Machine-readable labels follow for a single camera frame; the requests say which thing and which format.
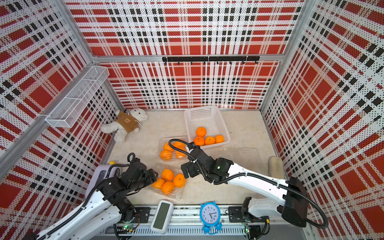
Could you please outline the orange front container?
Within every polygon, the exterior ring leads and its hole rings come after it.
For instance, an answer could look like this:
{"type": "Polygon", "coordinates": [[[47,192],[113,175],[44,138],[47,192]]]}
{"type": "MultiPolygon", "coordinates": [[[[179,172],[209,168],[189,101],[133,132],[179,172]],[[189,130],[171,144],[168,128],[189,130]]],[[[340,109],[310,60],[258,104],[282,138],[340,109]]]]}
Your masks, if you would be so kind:
{"type": "Polygon", "coordinates": [[[186,184],[186,179],[183,174],[177,174],[173,179],[173,183],[176,188],[183,188],[186,184]]]}
{"type": "Polygon", "coordinates": [[[175,185],[172,181],[167,181],[164,183],[164,185],[161,188],[161,191],[165,195],[170,195],[175,190],[175,185]]]}
{"type": "Polygon", "coordinates": [[[164,169],[161,173],[161,178],[166,182],[172,181],[174,179],[174,172],[170,169],[164,169]]]}
{"type": "Polygon", "coordinates": [[[158,178],[155,183],[152,184],[152,187],[155,189],[161,189],[162,186],[164,185],[165,181],[161,178],[158,178]]]}

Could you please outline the orange three container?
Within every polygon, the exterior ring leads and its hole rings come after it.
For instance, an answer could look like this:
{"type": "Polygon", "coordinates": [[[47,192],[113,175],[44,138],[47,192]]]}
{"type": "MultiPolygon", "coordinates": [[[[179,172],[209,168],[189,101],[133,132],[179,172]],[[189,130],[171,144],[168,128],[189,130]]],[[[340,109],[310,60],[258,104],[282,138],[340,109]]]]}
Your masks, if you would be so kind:
{"type": "Polygon", "coordinates": [[[214,137],[209,136],[205,138],[205,146],[213,145],[215,143],[216,143],[216,139],[214,137]]]}

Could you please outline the orange four container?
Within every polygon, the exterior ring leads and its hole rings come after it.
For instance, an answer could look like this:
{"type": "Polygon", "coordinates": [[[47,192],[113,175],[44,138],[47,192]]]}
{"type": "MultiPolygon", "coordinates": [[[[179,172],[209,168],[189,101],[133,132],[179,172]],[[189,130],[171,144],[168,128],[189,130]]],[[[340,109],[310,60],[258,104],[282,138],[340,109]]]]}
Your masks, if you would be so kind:
{"type": "Polygon", "coordinates": [[[216,144],[223,143],[223,142],[224,142],[224,137],[222,135],[215,136],[215,143],[216,144]]]}

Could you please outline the clear clamshell container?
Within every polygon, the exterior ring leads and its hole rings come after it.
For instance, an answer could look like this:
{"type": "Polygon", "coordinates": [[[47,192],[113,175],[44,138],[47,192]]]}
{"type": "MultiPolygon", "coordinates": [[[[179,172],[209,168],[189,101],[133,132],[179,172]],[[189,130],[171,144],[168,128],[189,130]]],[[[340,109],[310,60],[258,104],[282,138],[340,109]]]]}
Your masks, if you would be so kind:
{"type": "Polygon", "coordinates": [[[180,168],[158,165],[155,171],[159,174],[150,190],[156,194],[180,201],[184,195],[187,180],[180,168]]]}
{"type": "Polygon", "coordinates": [[[169,141],[171,139],[179,139],[184,142],[187,142],[188,140],[186,136],[161,139],[158,147],[158,156],[160,157],[160,159],[165,162],[168,162],[171,160],[186,159],[187,158],[186,154],[176,151],[169,145],[169,141]]]}
{"type": "Polygon", "coordinates": [[[220,148],[218,157],[233,161],[234,163],[260,174],[268,173],[268,164],[262,161],[256,148],[220,148]]]}

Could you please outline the orange two container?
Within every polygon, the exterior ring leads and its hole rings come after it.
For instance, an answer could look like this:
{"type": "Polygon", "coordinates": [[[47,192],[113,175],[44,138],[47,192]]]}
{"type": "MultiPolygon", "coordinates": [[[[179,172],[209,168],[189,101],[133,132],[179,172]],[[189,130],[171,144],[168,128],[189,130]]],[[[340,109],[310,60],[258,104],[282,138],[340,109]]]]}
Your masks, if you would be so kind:
{"type": "Polygon", "coordinates": [[[194,143],[196,146],[204,146],[205,145],[205,139],[204,137],[201,137],[201,136],[197,136],[195,139],[194,139],[194,143]]]}

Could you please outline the orange one container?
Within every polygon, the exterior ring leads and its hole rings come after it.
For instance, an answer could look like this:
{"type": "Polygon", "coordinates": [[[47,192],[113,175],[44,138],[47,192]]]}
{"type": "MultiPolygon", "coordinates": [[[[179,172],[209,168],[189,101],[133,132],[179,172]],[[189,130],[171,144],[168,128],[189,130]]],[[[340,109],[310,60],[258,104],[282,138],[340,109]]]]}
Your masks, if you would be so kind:
{"type": "Polygon", "coordinates": [[[198,127],[196,130],[197,137],[205,137],[207,134],[207,130],[204,127],[198,127]]]}

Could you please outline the white plastic basket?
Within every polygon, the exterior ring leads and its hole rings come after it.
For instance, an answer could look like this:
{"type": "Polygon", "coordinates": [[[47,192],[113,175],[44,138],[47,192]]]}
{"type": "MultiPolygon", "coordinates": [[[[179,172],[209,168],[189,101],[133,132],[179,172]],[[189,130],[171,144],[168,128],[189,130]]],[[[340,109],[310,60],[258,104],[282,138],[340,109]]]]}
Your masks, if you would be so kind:
{"type": "Polygon", "coordinates": [[[202,146],[204,150],[223,146],[231,141],[227,125],[217,106],[212,105],[187,109],[184,111],[184,118],[189,142],[192,142],[197,137],[196,130],[199,127],[206,129],[204,138],[215,138],[218,135],[223,137],[223,142],[221,143],[202,146]]]}

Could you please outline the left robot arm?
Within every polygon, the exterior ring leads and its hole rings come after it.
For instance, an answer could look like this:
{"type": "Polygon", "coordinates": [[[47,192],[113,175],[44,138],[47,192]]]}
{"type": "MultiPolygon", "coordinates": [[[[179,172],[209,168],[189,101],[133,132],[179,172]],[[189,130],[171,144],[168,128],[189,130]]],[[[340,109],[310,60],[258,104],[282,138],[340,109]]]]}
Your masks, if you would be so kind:
{"type": "Polygon", "coordinates": [[[97,183],[85,201],[61,220],[40,231],[28,233],[25,240],[89,240],[105,228],[138,216],[128,196],[152,185],[158,173],[135,158],[120,176],[97,183]]]}

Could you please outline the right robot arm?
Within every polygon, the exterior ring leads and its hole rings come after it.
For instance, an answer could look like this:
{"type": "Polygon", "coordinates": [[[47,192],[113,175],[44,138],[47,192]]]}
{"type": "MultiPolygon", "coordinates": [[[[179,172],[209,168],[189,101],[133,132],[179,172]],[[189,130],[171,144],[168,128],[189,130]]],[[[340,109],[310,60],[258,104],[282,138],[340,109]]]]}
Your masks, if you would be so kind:
{"type": "Polygon", "coordinates": [[[245,198],[240,212],[236,215],[245,222],[281,216],[286,222],[304,228],[308,224],[318,229],[329,226],[324,211],[312,201],[302,182],[291,177],[289,180],[276,179],[255,173],[225,158],[213,159],[200,147],[187,146],[184,154],[189,162],[182,165],[185,178],[202,175],[212,185],[234,185],[252,190],[266,197],[257,200],[245,198]]]}

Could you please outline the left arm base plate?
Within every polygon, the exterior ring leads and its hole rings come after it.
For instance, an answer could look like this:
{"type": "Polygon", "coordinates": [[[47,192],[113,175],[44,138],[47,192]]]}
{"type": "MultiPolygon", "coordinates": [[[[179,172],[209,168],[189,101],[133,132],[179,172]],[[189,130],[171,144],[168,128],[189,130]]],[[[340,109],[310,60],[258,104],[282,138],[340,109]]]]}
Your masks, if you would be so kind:
{"type": "Polygon", "coordinates": [[[131,221],[133,224],[147,224],[150,217],[150,207],[135,207],[135,218],[131,221]]]}

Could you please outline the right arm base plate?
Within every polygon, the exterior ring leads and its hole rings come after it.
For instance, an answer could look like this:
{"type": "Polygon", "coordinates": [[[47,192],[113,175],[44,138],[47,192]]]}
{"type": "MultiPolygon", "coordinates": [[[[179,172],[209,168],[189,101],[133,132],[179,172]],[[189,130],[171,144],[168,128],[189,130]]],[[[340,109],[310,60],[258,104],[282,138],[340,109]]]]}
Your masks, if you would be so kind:
{"type": "Polygon", "coordinates": [[[267,217],[254,217],[249,213],[243,213],[241,207],[228,207],[226,214],[229,217],[230,223],[264,223],[267,217]]]}

